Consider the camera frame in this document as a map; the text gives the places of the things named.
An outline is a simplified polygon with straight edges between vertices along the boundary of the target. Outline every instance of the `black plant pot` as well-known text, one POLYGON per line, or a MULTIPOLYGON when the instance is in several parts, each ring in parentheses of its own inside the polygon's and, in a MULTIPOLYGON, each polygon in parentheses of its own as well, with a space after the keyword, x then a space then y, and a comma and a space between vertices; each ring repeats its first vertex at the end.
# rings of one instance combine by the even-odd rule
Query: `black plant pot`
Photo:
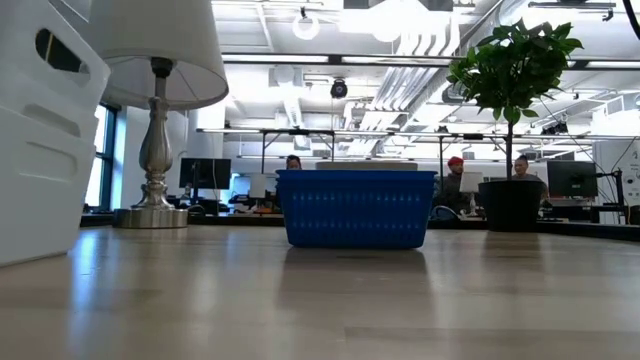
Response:
POLYGON ((544 184, 491 181, 480 184, 480 201, 491 231, 535 231, 544 184))

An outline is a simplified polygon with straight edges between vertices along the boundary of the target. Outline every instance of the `security camera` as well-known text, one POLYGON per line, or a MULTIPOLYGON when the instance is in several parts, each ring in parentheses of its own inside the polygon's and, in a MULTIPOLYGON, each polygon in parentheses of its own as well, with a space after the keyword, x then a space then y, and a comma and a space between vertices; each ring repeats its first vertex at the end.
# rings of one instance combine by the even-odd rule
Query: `security camera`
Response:
POLYGON ((347 96, 347 84, 344 79, 335 79, 331 86, 331 97, 334 99, 342 99, 347 96))

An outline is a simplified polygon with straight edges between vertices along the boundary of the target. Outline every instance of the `window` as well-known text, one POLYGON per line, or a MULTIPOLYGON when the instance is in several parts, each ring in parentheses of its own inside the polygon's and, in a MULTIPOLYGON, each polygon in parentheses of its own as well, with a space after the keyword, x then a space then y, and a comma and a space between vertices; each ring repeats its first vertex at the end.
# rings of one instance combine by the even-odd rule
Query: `window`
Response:
POLYGON ((95 116, 98 118, 98 129, 93 142, 96 146, 96 158, 93 160, 84 202, 93 209, 109 210, 111 207, 116 110, 100 105, 96 109, 95 116))

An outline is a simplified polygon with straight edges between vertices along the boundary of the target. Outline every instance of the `blue basket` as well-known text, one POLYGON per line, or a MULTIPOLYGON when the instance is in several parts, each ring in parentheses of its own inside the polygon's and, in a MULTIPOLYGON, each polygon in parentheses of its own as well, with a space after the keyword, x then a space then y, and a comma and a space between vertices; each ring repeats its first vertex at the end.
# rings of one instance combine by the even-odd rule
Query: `blue basket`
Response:
POLYGON ((408 249, 424 243, 436 172, 277 173, 291 245, 408 249))

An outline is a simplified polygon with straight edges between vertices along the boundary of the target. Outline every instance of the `green leaves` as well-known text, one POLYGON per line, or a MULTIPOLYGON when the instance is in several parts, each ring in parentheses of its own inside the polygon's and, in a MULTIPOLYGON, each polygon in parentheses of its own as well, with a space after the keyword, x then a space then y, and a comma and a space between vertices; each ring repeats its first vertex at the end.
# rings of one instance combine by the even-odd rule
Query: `green leaves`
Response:
POLYGON ((518 121, 520 121, 521 113, 519 108, 515 106, 507 106, 504 108, 502 115, 504 116, 505 119, 507 119, 508 122, 515 125, 518 123, 518 121))
POLYGON ((572 27, 571 23, 562 24, 553 31, 553 36, 557 39, 564 40, 569 36, 572 27))
POLYGON ((529 109, 523 109, 522 110, 522 115, 524 115, 526 117, 540 117, 537 112, 535 112, 533 110, 529 110, 529 109))
POLYGON ((476 46, 477 47, 485 46, 485 45, 488 45, 488 44, 490 44, 491 42, 493 42, 495 40, 496 40, 495 36, 487 36, 486 38, 480 40, 476 46))
POLYGON ((584 47, 582 47, 582 41, 578 39, 566 39, 564 44, 566 46, 571 46, 573 49, 584 49, 584 47))
POLYGON ((498 119, 500 119, 500 113, 502 113, 502 108, 493 109, 493 119, 498 121, 498 119))
POLYGON ((467 53, 467 60, 472 64, 476 63, 476 49, 469 49, 469 52, 467 53))
POLYGON ((463 88, 466 100, 475 100, 480 111, 493 109, 496 121, 504 117, 516 124, 522 116, 539 117, 529 109, 532 99, 550 98, 549 91, 560 90, 567 57, 583 47, 569 38, 571 28, 571 23, 556 28, 544 23, 527 29, 522 19, 496 27, 451 64, 447 80, 463 88))
POLYGON ((553 27, 551 27, 551 24, 549 24, 548 22, 545 22, 542 24, 542 32, 544 32, 545 35, 549 36, 553 33, 553 27))

